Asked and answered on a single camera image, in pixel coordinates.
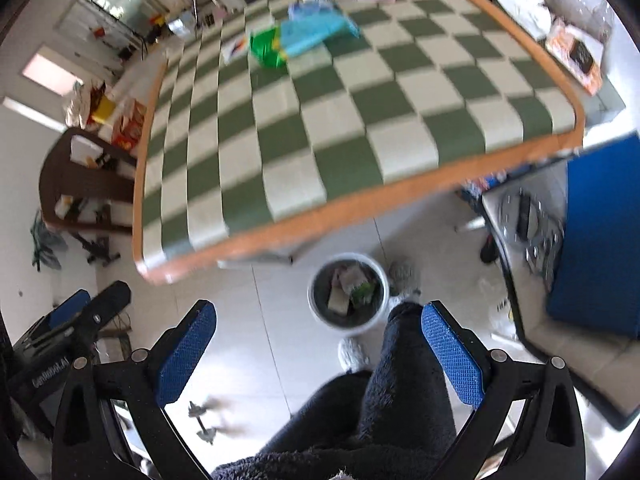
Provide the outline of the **blue green rice bag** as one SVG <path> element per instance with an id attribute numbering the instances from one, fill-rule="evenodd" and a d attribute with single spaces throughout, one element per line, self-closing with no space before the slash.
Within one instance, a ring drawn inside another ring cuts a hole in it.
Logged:
<path id="1" fill-rule="evenodd" d="M 327 39 L 345 35 L 359 37 L 360 29 L 334 6 L 294 3 L 286 20 L 250 34 L 248 50 L 261 66 L 281 67 Z"/>

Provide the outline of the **white round trash bin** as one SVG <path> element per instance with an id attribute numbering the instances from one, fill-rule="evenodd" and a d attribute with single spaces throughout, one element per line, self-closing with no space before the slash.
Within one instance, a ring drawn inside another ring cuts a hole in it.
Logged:
<path id="1" fill-rule="evenodd" d="M 376 260 L 359 252 L 343 252 L 314 272 L 307 299 L 320 324 L 346 336 L 359 335 L 382 318 L 390 300 L 390 283 Z"/>

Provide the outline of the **white yellow plastic bag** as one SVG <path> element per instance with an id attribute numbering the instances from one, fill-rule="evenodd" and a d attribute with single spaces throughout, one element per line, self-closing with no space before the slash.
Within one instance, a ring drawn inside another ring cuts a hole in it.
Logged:
<path id="1" fill-rule="evenodd" d="M 511 342 L 518 341 L 518 332 L 516 331 L 512 304 L 508 294 L 505 294 L 499 301 L 489 306 L 488 320 L 492 338 Z"/>

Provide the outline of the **dark fleece left leg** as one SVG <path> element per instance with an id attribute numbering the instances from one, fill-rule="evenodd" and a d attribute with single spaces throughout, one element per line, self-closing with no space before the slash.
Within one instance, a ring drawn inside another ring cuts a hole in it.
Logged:
<path id="1" fill-rule="evenodd" d="M 423 307 L 390 311 L 380 362 L 362 399 L 358 438 L 440 460 L 457 431 L 444 372 L 422 333 Z"/>

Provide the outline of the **dark fleece leg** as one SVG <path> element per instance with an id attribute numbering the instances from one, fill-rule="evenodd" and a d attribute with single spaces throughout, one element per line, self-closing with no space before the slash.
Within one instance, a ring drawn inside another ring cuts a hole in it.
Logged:
<path id="1" fill-rule="evenodd" d="M 368 370 L 347 373 L 316 393 L 255 455 L 217 467 L 213 479 L 334 479 L 347 474 Z"/>
<path id="2" fill-rule="evenodd" d="M 440 460 L 457 431 L 444 372 L 422 333 L 423 307 L 390 311 L 380 362 L 362 399 L 358 438 Z"/>

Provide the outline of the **metal dumbbell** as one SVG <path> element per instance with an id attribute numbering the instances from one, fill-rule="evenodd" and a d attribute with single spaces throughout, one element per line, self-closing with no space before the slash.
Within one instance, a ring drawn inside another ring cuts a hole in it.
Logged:
<path id="1" fill-rule="evenodd" d="M 222 416 L 226 404 L 215 399 L 208 399 L 202 404 L 189 402 L 188 416 L 198 423 L 196 435 L 205 443 L 213 445 L 216 437 L 236 438 L 246 433 L 243 425 L 233 425 Z"/>

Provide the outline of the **grey fuzzy left slipper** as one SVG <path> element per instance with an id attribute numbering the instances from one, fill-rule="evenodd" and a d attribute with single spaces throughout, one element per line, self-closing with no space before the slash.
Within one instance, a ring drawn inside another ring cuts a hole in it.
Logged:
<path id="1" fill-rule="evenodd" d="M 388 267 L 387 276 L 390 281 L 390 293 L 394 297 L 421 295 L 420 272 L 409 259 L 393 261 Z"/>

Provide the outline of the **grey fuzzy slipper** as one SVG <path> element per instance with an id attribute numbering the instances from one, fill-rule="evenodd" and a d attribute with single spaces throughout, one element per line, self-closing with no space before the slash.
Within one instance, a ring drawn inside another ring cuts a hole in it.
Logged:
<path id="1" fill-rule="evenodd" d="M 390 281 L 390 293 L 394 297 L 421 295 L 420 272 L 409 259 L 393 261 L 388 267 L 387 276 Z"/>
<path id="2" fill-rule="evenodd" d="M 345 374 L 370 370 L 370 359 L 357 337 L 345 337 L 337 346 L 337 359 Z"/>

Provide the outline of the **grey fuzzy right slipper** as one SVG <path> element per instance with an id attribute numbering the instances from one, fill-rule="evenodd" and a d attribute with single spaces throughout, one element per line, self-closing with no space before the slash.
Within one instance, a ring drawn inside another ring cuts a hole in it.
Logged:
<path id="1" fill-rule="evenodd" d="M 370 370 L 370 359 L 357 337 L 345 337 L 337 346 L 337 359 L 345 374 Z"/>

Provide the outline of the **black red flip-flop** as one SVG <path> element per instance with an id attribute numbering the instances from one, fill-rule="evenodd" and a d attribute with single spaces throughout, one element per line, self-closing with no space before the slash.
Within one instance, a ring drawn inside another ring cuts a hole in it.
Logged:
<path id="1" fill-rule="evenodd" d="M 485 243 L 480 248 L 480 261 L 485 264 L 494 263 L 499 258 L 497 243 L 491 234 L 488 234 Z"/>

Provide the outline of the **dark wooden shelf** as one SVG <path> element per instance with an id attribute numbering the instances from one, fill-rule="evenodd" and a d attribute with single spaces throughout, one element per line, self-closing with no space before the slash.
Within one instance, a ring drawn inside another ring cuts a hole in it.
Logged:
<path id="1" fill-rule="evenodd" d="M 111 220 L 68 220 L 56 213 L 56 204 L 63 195 L 74 200 L 111 200 L 126 204 L 134 202 L 134 179 L 120 176 L 114 171 L 93 169 L 70 159 L 72 141 L 76 136 L 96 144 L 111 159 L 126 162 L 132 168 L 137 167 L 137 159 L 121 148 L 81 128 L 67 128 L 53 144 L 40 170 L 38 191 L 43 222 L 50 228 L 66 232 L 131 235 L 132 226 Z"/>

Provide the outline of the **blue cushion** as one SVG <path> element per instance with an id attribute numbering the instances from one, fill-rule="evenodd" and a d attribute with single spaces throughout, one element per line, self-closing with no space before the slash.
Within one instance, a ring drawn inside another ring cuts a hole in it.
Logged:
<path id="1" fill-rule="evenodd" d="M 627 136 L 567 164 L 560 263 L 550 318 L 639 338 L 639 137 Z"/>

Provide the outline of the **dark fleece right leg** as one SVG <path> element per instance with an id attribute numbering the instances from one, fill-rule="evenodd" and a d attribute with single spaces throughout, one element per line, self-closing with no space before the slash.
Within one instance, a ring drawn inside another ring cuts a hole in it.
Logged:
<path id="1" fill-rule="evenodd" d="M 316 393 L 255 455 L 217 467 L 213 479 L 334 479 L 347 474 L 368 370 L 347 373 Z"/>

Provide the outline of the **green white checkered cloth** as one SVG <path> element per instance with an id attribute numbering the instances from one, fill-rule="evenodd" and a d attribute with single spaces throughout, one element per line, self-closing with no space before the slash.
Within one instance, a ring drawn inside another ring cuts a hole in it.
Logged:
<path id="1" fill-rule="evenodd" d="M 134 263 L 149 282 L 582 144 L 570 82 L 488 0 L 343 0 L 357 35 L 280 67 L 224 58 L 295 1 L 257 0 L 160 64 L 134 188 Z"/>

